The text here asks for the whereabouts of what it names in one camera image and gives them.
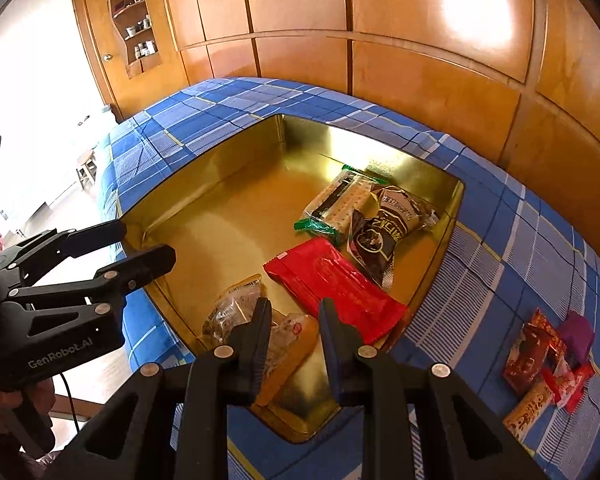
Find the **plaid fabric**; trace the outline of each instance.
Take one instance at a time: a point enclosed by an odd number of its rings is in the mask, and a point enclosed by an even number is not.
[[[136,114],[100,143],[103,170],[97,185],[104,219],[121,215],[199,154],[276,113],[364,134],[424,158],[466,184],[440,271],[392,351],[399,362],[448,363],[504,417],[518,399],[502,370],[522,324],[537,307],[554,326],[568,310],[587,317],[596,332],[591,356],[596,374],[583,401],[571,416],[547,409],[524,442],[550,478],[584,478],[600,457],[600,260],[542,199],[453,137],[323,88],[261,78],[211,79]],[[112,256],[122,257],[122,248],[114,248]],[[128,297],[124,332],[133,369],[148,361],[167,366],[192,361],[142,290]],[[411,421],[422,478],[413,414]],[[244,409],[230,410],[228,429],[243,455],[230,453],[232,478],[251,478],[255,471],[280,479],[360,476],[360,410],[341,410],[315,438],[299,445],[284,442]]]

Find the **small stool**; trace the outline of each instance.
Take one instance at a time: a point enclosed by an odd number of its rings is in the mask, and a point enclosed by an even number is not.
[[[96,161],[93,156],[93,150],[87,150],[78,159],[78,163],[75,167],[75,172],[78,174],[78,182],[80,187],[84,191],[85,181],[95,184],[96,177]]]

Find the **gold metallic tray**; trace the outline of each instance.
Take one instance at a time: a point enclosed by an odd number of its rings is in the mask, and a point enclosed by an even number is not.
[[[451,174],[382,142],[327,124],[276,115],[192,160],[131,208],[123,221],[127,254],[163,242],[177,261],[146,291],[187,347],[199,339],[212,305],[228,286],[261,273],[273,308],[301,312],[262,265],[308,239],[293,224],[343,164],[369,170],[432,203],[440,221],[401,241],[391,296],[408,306],[384,339],[390,348],[429,290],[448,245],[464,184]],[[264,408],[252,407],[290,442],[311,438],[338,410],[331,399],[322,345]]]

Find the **red wrapper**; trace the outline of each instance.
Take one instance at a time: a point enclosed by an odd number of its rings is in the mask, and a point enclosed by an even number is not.
[[[341,322],[356,327],[366,344],[389,332],[407,310],[322,237],[279,254],[264,270],[314,317],[320,301],[332,298]]]

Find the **white wall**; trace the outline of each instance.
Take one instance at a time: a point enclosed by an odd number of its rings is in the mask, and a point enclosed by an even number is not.
[[[101,107],[72,1],[12,0],[0,16],[0,205],[46,186],[62,140]]]

